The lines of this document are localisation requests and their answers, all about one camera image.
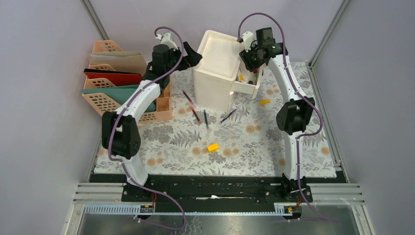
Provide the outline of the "white top drawer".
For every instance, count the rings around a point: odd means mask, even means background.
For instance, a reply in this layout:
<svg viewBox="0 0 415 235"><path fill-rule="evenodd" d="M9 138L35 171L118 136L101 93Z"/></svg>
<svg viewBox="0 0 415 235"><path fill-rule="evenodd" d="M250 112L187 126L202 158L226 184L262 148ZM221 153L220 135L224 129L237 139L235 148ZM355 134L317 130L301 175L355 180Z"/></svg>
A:
<svg viewBox="0 0 415 235"><path fill-rule="evenodd" d="M235 82L231 86L231 91L249 94L252 99L256 98L264 74L263 69L264 66L260 66L250 72L246 69L245 64L241 62Z"/></svg>

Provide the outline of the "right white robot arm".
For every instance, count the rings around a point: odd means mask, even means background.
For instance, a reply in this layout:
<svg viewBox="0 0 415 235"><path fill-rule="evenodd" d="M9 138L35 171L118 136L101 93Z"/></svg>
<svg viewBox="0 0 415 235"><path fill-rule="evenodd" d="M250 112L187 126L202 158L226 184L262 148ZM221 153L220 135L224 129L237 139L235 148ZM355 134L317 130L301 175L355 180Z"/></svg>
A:
<svg viewBox="0 0 415 235"><path fill-rule="evenodd" d="M239 53L245 68L254 72L267 65L277 81L283 106L276 115L277 127L283 133L286 166L278 189L288 202L301 197L306 189L306 178L302 169L302 135L313 114L315 100L307 97L296 80L284 43L276 43L270 27L249 31L237 39L244 49Z"/></svg>

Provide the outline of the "white three-drawer cabinet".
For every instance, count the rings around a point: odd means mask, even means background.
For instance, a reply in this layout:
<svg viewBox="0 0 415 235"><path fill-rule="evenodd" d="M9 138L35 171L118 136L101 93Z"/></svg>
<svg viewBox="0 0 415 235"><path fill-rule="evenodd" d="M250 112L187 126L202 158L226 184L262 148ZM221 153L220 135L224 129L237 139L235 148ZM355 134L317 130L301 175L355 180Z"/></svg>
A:
<svg viewBox="0 0 415 235"><path fill-rule="evenodd" d="M197 52L201 61L192 69L196 105L228 112L233 106L235 83L241 59L242 45L237 38L207 30Z"/></svg>

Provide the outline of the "yellow marker cap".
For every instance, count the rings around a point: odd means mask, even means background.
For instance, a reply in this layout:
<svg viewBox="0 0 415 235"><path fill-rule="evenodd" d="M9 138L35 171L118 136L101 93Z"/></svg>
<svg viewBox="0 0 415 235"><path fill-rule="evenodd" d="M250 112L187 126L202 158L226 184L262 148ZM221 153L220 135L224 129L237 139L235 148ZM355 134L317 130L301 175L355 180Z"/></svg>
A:
<svg viewBox="0 0 415 235"><path fill-rule="evenodd" d="M271 101L270 99L260 100L260 101L259 101L259 104L260 104L260 105L265 105L265 104L270 103L270 101Z"/></svg>

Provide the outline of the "beige notebook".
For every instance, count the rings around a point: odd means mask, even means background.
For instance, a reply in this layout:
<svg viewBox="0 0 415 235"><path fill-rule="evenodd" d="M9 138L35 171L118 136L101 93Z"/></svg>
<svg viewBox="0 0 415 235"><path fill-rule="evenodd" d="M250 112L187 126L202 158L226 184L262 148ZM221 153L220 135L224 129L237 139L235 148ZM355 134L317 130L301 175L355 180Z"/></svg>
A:
<svg viewBox="0 0 415 235"><path fill-rule="evenodd" d="M90 53L90 64L107 64L115 71L132 72L144 75L147 62L139 51L110 51Z"/></svg>

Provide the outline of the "red ring binder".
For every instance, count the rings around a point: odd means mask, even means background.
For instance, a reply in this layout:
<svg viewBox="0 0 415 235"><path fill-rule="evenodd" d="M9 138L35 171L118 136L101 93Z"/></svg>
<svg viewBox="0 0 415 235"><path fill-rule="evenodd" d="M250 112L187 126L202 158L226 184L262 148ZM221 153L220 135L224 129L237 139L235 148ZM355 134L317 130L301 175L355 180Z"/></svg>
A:
<svg viewBox="0 0 415 235"><path fill-rule="evenodd" d="M142 81L139 73L112 70L84 69L87 84L95 88L138 85Z"/></svg>

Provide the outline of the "teal folder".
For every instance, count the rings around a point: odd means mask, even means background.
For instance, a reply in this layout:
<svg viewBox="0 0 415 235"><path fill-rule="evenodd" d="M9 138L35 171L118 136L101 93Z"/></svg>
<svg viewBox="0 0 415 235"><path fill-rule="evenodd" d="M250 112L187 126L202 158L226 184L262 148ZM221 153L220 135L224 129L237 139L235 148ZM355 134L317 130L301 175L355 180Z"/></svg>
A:
<svg viewBox="0 0 415 235"><path fill-rule="evenodd" d="M139 118L160 95L158 84L145 81L143 85L82 89L83 97L102 116L115 112Z"/></svg>

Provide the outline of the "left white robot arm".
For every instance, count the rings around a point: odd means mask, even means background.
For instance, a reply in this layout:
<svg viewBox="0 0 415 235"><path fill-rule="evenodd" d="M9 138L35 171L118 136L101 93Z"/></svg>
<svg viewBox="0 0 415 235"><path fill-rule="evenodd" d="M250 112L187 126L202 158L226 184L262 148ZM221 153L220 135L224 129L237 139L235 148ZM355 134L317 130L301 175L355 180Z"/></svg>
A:
<svg viewBox="0 0 415 235"><path fill-rule="evenodd" d="M158 34L160 43L153 47L152 61L138 88L115 111L102 115L102 146L111 161L120 162L127 182L134 187L133 195L140 201L151 197L152 189L146 184L148 173L138 156L141 138L138 121L149 105L158 98L170 82L170 74L199 64L202 55L188 42L177 45L170 33Z"/></svg>

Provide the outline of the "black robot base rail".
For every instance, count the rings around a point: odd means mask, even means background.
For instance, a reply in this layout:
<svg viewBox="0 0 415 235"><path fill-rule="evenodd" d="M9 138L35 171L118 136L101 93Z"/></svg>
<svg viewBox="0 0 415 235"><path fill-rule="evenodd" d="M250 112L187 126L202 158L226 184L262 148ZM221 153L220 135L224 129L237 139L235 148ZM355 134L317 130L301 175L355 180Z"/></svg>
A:
<svg viewBox="0 0 415 235"><path fill-rule="evenodd" d="M179 212L168 198L127 182L124 174L92 174L90 183L119 183L121 201L149 203L156 212ZM295 204L282 177L150 175L145 187L173 197L185 212L269 212L273 203Z"/></svg>

